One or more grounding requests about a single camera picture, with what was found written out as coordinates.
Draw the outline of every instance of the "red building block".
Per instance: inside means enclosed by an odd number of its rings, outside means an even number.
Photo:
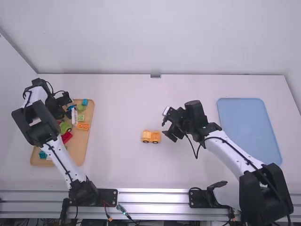
[[[64,135],[62,135],[63,143],[66,144],[71,137],[73,137],[73,135],[70,132],[66,132]]]

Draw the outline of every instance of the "orange building block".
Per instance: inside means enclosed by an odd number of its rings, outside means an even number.
[[[155,130],[153,132],[149,130],[144,130],[142,134],[142,142],[143,143],[148,143],[152,142],[154,144],[160,143],[161,142],[161,132],[158,130]]]
[[[90,124],[79,122],[76,126],[77,129],[89,130]]]

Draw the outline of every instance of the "red wire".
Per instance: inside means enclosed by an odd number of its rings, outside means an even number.
[[[103,204],[107,204],[110,207],[115,207],[116,205],[110,205],[109,203],[107,203],[105,200],[103,200]]]
[[[105,202],[105,201],[103,201],[103,207],[104,207],[104,211],[105,211],[105,213],[106,213],[106,214],[108,214],[108,212],[107,212],[107,208],[106,208],[105,204],[106,204],[106,202]]]

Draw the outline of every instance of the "yellow toy car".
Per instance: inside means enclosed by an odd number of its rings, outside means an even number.
[[[160,133],[160,131],[158,131],[158,130],[155,130],[153,132],[151,132],[149,130],[143,131],[142,142],[143,143],[152,142],[154,144],[157,144],[157,143],[161,142],[161,133]]]

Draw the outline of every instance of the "metal frame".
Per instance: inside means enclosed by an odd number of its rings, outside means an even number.
[[[188,189],[118,189],[118,202],[137,220],[227,221],[226,209],[191,209]],[[59,218],[67,191],[0,191],[0,218]],[[301,194],[291,194],[292,222],[301,222]],[[107,208],[113,219],[127,218],[116,208]],[[68,209],[74,218],[76,207]],[[106,219],[103,207],[79,207],[78,218]]]

